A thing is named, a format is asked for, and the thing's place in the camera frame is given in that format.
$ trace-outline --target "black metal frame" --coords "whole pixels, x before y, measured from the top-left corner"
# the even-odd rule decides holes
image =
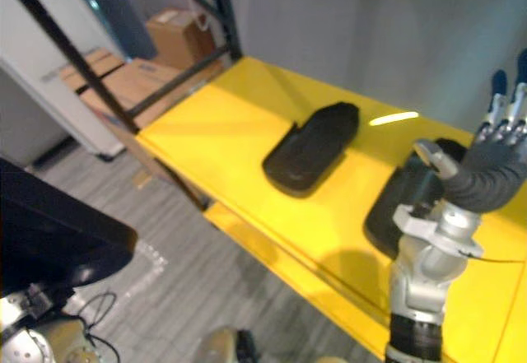
[[[114,112],[117,119],[123,124],[128,131],[133,134],[139,132],[139,127],[134,122],[133,118],[144,112],[150,106],[154,105],[169,91],[190,79],[196,73],[202,71],[215,60],[219,59],[223,54],[229,53],[233,62],[237,61],[242,52],[240,49],[240,41],[236,31],[236,21],[231,0],[214,0],[216,7],[208,3],[207,0],[194,0],[206,12],[214,16],[222,24],[223,34],[226,43],[216,48],[211,54],[204,57],[202,60],[195,63],[192,67],[183,71],[173,80],[166,83],[161,89],[152,93],[139,104],[133,108],[126,110],[117,101],[115,96],[111,93],[102,80],[93,72],[90,65],[82,57],[81,53],[75,48],[71,40],[64,34],[58,24],[54,21],[44,5],[39,0],[19,0],[33,18],[39,23],[47,36],[57,45],[58,49],[64,54],[69,62],[77,69],[77,71],[84,77],[88,85],[97,93],[97,95],[108,105]],[[199,207],[200,210],[205,209],[206,204],[201,201],[192,192],[186,188],[186,185],[181,178],[174,172],[169,175],[176,184],[184,187],[184,192],[189,196],[191,201]]]

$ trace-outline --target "yellow metal shelf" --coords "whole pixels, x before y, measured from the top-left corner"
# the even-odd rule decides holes
[[[276,190],[263,173],[264,157],[291,122],[302,123],[321,106],[338,101],[357,105],[361,119],[343,160],[308,198]],[[143,129],[138,141],[221,204],[221,210],[215,206],[208,211],[209,220],[381,356],[388,337],[389,260],[364,236],[366,215],[394,167],[408,156],[413,140],[470,140],[466,132],[423,117],[369,124],[398,112],[401,109],[243,58]],[[476,240],[486,257],[525,260],[526,202],[524,186],[509,205],[483,218]],[[217,217],[231,220],[224,225]],[[229,226],[232,219],[243,226]],[[254,242],[260,240],[268,243]],[[268,258],[271,250],[280,252],[281,259]],[[525,317],[511,318],[516,296],[525,300],[518,292],[524,277],[523,263],[469,264],[449,294],[447,360],[490,363],[501,353],[501,340],[510,339],[510,326],[515,326],[515,334],[525,335]],[[525,344],[515,349],[511,356],[525,356]]]

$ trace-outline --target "gray carpet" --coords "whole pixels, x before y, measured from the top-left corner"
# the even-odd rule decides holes
[[[94,333],[111,341],[123,362],[190,362],[200,338],[225,324],[252,331],[262,363],[311,363],[323,355],[379,361],[204,220],[176,187],[154,179],[136,188],[139,170],[126,153],[104,163],[80,147],[34,170],[140,236],[124,270],[80,288],[68,306],[75,311],[101,291],[119,295]]]

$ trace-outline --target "wire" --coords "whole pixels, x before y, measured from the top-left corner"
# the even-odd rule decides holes
[[[462,254],[463,256],[465,256],[466,258],[473,258],[475,260],[479,260],[481,262],[488,262],[488,263],[525,263],[525,260],[500,260],[500,259],[496,259],[496,258],[479,258],[477,256],[473,256],[472,254],[464,254],[463,252],[461,252],[460,250],[458,250],[458,252],[460,254]]]
[[[97,318],[97,316],[99,315],[100,313],[100,310],[102,309],[102,306],[106,300],[106,298],[109,297],[110,298],[110,303],[108,304],[108,306],[106,307],[106,309],[103,311],[103,313],[100,315],[99,318]],[[115,305],[115,302],[117,301],[117,295],[112,292],[112,291],[106,291],[104,293],[100,293],[98,295],[95,295],[93,297],[91,297],[77,312],[77,315],[81,315],[82,311],[84,311],[84,309],[88,306],[88,305],[91,305],[93,304],[95,301],[97,301],[97,299],[100,299],[100,303],[97,307],[97,310],[96,310],[96,313],[93,317],[93,321],[88,325],[88,329],[92,329],[94,328],[97,324],[99,324],[100,322],[102,322],[102,320],[106,317],[106,315],[110,312],[110,310],[114,307]]]
[[[95,346],[95,343],[92,340],[97,340],[98,342],[105,344],[114,353],[117,363],[121,363],[121,355],[117,351],[117,348],[114,347],[109,341],[89,333],[87,334],[87,337],[90,339],[91,345],[93,346]]]
[[[108,304],[108,306],[105,308],[104,311],[102,311],[102,314],[100,314],[101,310],[102,310],[102,307],[105,303],[105,300],[107,298],[110,298],[110,303]],[[94,302],[96,302],[97,300],[100,300],[99,304],[97,305],[97,309],[96,309],[96,312],[95,312],[95,315],[93,317],[93,320],[91,321],[90,324],[88,324],[88,322],[81,316],[82,312],[86,309],[86,307],[88,305],[91,305],[93,304]],[[94,347],[94,348],[97,348],[96,344],[94,343],[94,340],[102,343],[102,344],[105,344],[115,355],[115,360],[117,361],[117,363],[120,363],[121,361],[121,356],[119,354],[119,352],[117,351],[117,348],[114,347],[114,345],[105,340],[104,338],[102,337],[99,337],[99,336],[96,336],[95,334],[91,334],[91,330],[97,325],[99,324],[100,322],[102,322],[102,320],[106,317],[106,315],[110,312],[110,310],[114,307],[115,305],[115,302],[117,301],[117,294],[115,294],[114,292],[112,291],[105,291],[104,293],[100,293],[98,295],[95,295],[93,297],[91,297],[77,312],[76,315],[68,315],[68,314],[62,314],[62,316],[65,316],[65,317],[68,317],[68,318],[72,318],[72,319],[79,319],[82,321],[83,325],[84,325],[84,337],[86,337],[86,339],[90,342],[90,344]]]

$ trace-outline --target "black insole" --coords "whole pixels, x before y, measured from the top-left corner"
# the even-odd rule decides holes
[[[358,114],[355,105],[339,102],[314,112],[301,128],[293,124],[263,161],[269,180],[290,195],[312,193],[357,134]]]

